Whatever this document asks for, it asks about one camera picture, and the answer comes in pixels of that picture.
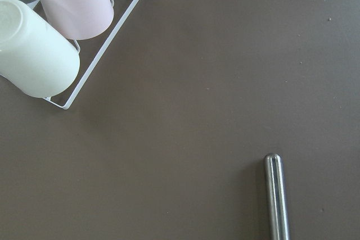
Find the pink plastic cup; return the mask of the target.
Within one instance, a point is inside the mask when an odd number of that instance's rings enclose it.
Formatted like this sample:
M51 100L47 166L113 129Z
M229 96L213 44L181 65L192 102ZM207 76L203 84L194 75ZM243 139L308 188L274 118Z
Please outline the pink plastic cup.
M111 25L110 0L40 0L47 21L65 38L85 40L102 34Z

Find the white plastic cup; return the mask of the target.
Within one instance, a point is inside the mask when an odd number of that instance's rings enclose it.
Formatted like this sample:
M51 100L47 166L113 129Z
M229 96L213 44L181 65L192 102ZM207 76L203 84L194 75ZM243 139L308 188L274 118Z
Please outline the white plastic cup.
M25 94L60 94L76 79L77 49L19 0L1 0L1 75Z

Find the steel muddler rod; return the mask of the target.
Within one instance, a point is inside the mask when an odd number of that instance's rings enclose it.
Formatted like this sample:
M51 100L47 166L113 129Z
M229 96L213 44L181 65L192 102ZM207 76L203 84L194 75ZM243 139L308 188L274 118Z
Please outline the steel muddler rod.
M282 158L267 154L264 170L271 239L290 239Z

